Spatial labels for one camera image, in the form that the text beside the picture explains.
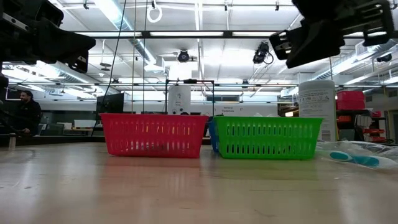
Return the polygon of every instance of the black jacket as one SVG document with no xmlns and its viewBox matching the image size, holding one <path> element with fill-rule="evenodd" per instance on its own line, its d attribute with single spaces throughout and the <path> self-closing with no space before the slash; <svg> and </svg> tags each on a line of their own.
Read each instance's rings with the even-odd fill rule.
<svg viewBox="0 0 398 224">
<path fill-rule="evenodd" d="M 28 103 L 21 102 L 17 107 L 15 116 L 20 117 L 20 119 L 15 119 L 14 128 L 18 130 L 27 128 L 33 135 L 38 133 L 42 117 L 42 109 L 38 102 L 34 100 L 30 100 Z"/>
</svg>

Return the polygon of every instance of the plastic basket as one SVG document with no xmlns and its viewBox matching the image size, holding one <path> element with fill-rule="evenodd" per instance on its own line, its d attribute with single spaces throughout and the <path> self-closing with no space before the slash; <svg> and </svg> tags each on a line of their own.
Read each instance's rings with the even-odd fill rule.
<svg viewBox="0 0 398 224">
<path fill-rule="evenodd" d="M 221 156 L 230 159 L 311 159 L 321 118 L 215 117 Z"/>
<path fill-rule="evenodd" d="M 211 141 L 211 146 L 213 147 L 214 152 L 218 152 L 218 136 L 216 134 L 216 123 L 214 119 L 211 121 L 207 122 L 207 126 L 209 128 L 209 134 L 210 134 L 210 141 Z"/>
<path fill-rule="evenodd" d="M 207 116 L 101 114 L 108 153 L 197 158 Z"/>
</svg>

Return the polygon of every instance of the plastic bag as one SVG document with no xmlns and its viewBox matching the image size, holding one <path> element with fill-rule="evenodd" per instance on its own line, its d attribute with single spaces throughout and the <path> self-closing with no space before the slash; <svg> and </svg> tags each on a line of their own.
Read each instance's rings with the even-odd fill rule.
<svg viewBox="0 0 398 224">
<path fill-rule="evenodd" d="M 318 142 L 315 153 L 324 159 L 371 169 L 398 169 L 398 147 L 359 141 Z"/>
</svg>

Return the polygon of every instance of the table surface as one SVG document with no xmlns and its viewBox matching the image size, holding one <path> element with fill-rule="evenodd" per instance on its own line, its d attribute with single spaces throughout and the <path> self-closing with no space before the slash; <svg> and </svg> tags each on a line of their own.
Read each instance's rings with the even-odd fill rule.
<svg viewBox="0 0 398 224">
<path fill-rule="evenodd" d="M 398 176 L 324 161 L 114 157 L 104 143 L 0 151 L 0 223 L 397 223 Z"/>
</svg>

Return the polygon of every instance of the green basket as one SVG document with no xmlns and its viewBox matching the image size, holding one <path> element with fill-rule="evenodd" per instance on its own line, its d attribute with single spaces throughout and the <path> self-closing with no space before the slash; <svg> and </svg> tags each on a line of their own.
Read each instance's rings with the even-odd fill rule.
<svg viewBox="0 0 398 224">
<path fill-rule="evenodd" d="M 321 118 L 217 116 L 219 152 L 228 159 L 311 159 Z"/>
</svg>

